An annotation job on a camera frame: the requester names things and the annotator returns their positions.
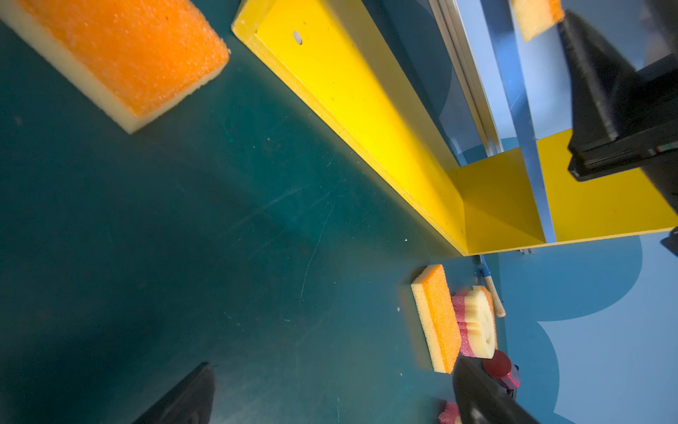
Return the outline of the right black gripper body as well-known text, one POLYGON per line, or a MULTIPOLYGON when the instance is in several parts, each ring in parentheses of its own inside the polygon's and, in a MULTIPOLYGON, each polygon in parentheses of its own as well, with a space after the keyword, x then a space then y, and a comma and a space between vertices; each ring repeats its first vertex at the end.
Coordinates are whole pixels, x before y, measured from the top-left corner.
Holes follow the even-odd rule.
POLYGON ((640 169, 665 202, 677 207, 677 60, 668 55, 637 71, 627 132, 589 151, 570 151, 570 174, 579 182, 640 169))

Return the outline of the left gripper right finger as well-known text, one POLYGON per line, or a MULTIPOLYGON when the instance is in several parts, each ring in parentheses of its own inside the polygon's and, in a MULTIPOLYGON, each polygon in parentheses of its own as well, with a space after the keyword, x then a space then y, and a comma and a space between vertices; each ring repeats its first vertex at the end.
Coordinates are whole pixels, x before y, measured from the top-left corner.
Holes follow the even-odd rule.
POLYGON ((452 377, 462 424, 539 424, 473 358, 458 359, 452 377))

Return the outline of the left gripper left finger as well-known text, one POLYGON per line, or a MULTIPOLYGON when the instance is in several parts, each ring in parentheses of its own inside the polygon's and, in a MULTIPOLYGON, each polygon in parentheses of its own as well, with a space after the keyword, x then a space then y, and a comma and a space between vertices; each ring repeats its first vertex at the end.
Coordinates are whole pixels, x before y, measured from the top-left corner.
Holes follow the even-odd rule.
POLYGON ((214 369, 203 362, 133 424, 208 424, 214 398, 214 369))

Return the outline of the blue toy shovel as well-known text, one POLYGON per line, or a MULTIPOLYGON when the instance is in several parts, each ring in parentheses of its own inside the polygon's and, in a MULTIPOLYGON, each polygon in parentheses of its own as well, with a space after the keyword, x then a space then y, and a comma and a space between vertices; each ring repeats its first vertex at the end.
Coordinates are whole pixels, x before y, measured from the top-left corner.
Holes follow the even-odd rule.
POLYGON ((495 316, 497 318, 504 318, 506 316, 506 311, 503 307, 503 304, 501 303, 499 293, 495 287, 491 271, 487 266, 485 256, 483 256, 482 254, 478 256, 478 269, 480 270, 480 275, 484 280, 487 291, 489 291, 489 293, 492 296, 495 316))

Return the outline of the smiley sponge lower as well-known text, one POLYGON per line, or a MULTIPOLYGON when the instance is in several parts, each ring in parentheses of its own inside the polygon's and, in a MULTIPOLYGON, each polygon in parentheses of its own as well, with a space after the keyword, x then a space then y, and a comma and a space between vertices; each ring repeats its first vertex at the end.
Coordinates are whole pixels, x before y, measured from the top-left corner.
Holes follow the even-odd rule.
POLYGON ((447 402, 445 408, 438 416, 439 424, 462 424, 459 407, 454 402, 447 402))

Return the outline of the orange sponge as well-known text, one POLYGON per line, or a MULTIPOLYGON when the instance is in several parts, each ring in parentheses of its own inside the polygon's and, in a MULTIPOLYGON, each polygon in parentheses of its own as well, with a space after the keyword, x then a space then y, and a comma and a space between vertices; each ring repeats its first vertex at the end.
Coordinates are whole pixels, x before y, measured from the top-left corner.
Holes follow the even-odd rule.
POLYGON ((1 20, 128 134, 230 59, 190 1, 3 1, 1 20))
POLYGON ((543 34, 564 18, 560 0, 511 0, 525 42, 543 34))
POLYGON ((411 283, 433 369, 451 374, 461 350, 461 330, 441 265, 429 265, 411 283))

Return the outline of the red toy object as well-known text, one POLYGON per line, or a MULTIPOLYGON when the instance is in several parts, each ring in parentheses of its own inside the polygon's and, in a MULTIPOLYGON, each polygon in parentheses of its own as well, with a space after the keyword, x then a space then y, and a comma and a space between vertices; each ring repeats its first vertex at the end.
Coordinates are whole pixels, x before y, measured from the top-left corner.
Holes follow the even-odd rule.
POLYGON ((522 378, 519 367, 510 360, 506 353, 495 350, 491 359, 482 360, 482 367, 496 383, 506 390, 510 397, 513 399, 517 397, 522 378))

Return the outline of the yellow shelf with pink and blue boards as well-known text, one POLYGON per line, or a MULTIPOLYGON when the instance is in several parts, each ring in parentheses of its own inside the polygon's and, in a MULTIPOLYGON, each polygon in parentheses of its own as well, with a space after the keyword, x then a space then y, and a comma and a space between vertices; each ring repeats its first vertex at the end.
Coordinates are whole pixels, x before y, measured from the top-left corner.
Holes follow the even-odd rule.
POLYGON ((641 171, 578 182, 565 131, 460 166, 360 1, 245 1, 236 37, 460 254, 670 230, 641 171))

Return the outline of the smiley sponge upper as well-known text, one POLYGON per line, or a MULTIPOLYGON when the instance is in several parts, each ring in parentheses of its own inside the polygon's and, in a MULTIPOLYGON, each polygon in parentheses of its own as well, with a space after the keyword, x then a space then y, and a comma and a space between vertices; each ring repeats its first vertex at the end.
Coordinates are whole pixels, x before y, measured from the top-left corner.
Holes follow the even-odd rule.
POLYGON ((498 347, 492 296, 483 286, 452 295, 452 305, 461 334, 460 353, 466 357, 492 359, 498 347))

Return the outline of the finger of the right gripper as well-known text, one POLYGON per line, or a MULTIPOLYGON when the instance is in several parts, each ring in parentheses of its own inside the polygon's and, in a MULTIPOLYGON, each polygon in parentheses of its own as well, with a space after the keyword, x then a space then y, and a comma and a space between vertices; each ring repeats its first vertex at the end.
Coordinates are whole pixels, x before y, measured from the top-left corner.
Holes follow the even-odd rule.
POLYGON ((570 72, 571 151, 589 151, 627 132, 630 97, 639 85, 636 69, 591 24, 566 10, 558 24, 570 72))

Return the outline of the smiley sponge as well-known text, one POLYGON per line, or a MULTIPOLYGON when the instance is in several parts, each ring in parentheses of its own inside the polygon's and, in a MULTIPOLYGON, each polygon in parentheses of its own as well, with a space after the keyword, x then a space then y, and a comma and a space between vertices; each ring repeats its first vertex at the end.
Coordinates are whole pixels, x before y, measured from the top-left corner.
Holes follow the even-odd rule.
POLYGON ((462 424, 459 407, 454 402, 447 402, 445 408, 438 416, 439 424, 462 424))
POLYGON ((466 357, 492 359, 498 347, 492 296, 483 286, 452 295, 452 305, 461 334, 460 353, 466 357))

